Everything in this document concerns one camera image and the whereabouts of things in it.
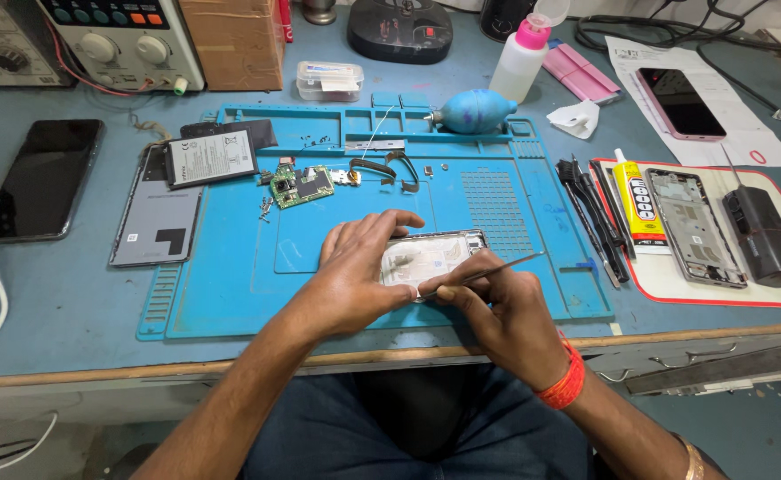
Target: man's right hand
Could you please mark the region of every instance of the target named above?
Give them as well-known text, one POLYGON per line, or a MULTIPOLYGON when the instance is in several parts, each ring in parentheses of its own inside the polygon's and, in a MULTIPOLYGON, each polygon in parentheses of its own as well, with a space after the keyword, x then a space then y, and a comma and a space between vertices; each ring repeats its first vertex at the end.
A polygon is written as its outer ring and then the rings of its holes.
POLYGON ((504 268, 480 278, 470 288, 459 286, 464 278, 504 263, 484 248, 450 273, 426 280, 418 290, 425 295, 438 289, 439 301, 451 303, 465 314, 495 365, 535 391, 543 391, 566 374, 570 361, 547 311, 539 278, 504 268))

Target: blue work table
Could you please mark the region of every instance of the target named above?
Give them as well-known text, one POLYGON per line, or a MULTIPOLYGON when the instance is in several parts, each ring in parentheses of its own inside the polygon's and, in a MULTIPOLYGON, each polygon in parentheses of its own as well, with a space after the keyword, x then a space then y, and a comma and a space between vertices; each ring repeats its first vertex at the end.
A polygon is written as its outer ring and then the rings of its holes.
MULTIPOLYGON (((152 132, 136 130, 129 121, 130 113, 138 115, 141 121, 156 120, 176 136, 182 125, 199 121, 203 111, 225 103, 307 104, 295 85, 300 60, 363 66, 365 79, 361 99, 355 103, 358 106, 368 107, 373 92, 420 92, 433 105, 441 106, 458 92, 486 88, 503 48, 503 44, 481 34, 476 16, 451 14, 455 38, 446 60, 431 66, 369 60, 358 56, 346 43, 348 7, 337 10, 338 20, 327 27, 308 24, 298 11, 293 12, 295 43, 287 46, 281 92, 124 98, 101 94, 85 85, 61 91, 0 88, 0 180, 35 120, 93 118, 103 120, 107 126, 70 234, 58 242, 0 246, 0 274, 11 305, 0 332, 0 376, 226 360, 236 357, 250 341, 249 337, 136 340, 136 326, 153 267, 115 269, 107 267, 107 262, 139 152, 158 138, 152 132)), ((575 46, 615 80, 606 55, 577 45, 572 37, 573 27, 573 22, 567 22, 555 28, 554 37, 575 46)), ((769 53, 727 44, 713 44, 706 51, 726 71, 781 105, 781 60, 769 53)), ((770 112, 751 97, 743 98, 781 139, 781 122, 772 120, 770 112)), ((577 102, 565 86, 541 71, 518 110, 519 115, 534 119, 552 159, 572 153, 581 160, 611 157, 615 148, 623 148, 633 159, 676 163, 629 97, 601 109, 598 128, 588 140, 548 125, 547 114, 577 102)), ((781 168, 767 168, 765 172, 781 189, 781 168)), ((633 283, 625 284, 620 291, 606 280, 602 284, 606 285, 615 319, 561 324, 559 327, 568 337, 612 336, 609 322, 618 322, 626 336, 781 324, 781 308, 657 303, 642 296, 633 283)), ((451 348, 475 343, 465 326, 369 330, 327 341, 314 355, 451 348)))

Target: glue tube label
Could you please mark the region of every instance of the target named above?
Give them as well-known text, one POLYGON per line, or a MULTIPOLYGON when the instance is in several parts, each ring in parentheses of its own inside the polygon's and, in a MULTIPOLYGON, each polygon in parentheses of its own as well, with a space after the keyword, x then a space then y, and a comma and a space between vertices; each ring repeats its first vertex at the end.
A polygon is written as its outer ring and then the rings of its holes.
POLYGON ((612 172, 636 253, 671 255, 669 240, 652 204, 652 192, 642 178, 639 166, 632 161, 620 162, 612 172))

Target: pink phone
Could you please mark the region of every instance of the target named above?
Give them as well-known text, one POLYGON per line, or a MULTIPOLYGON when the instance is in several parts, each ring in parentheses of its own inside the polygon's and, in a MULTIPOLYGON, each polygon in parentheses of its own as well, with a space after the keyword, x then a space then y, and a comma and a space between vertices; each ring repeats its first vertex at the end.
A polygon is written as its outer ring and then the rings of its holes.
POLYGON ((681 140, 716 141, 725 129, 696 93, 684 72, 669 68, 640 68, 636 78, 660 113, 669 132, 681 140))

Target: smartphone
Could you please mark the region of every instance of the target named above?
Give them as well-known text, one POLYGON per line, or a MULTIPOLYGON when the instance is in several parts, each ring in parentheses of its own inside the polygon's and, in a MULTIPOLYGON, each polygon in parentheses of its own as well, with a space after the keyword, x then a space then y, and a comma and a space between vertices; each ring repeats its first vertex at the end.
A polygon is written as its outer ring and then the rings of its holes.
POLYGON ((417 233, 394 238, 382 256, 379 281, 383 285, 411 285, 415 289, 429 278, 450 273, 488 241, 482 230, 417 233))
POLYGON ((672 136, 681 140, 705 141, 725 138, 725 129, 684 72, 669 68, 640 68, 636 71, 636 78, 672 136))
POLYGON ((686 280, 745 289, 746 276, 722 235, 698 175, 649 168, 646 177, 686 280))
POLYGON ((0 190, 0 243, 67 235, 103 131, 100 120, 32 124, 0 190))

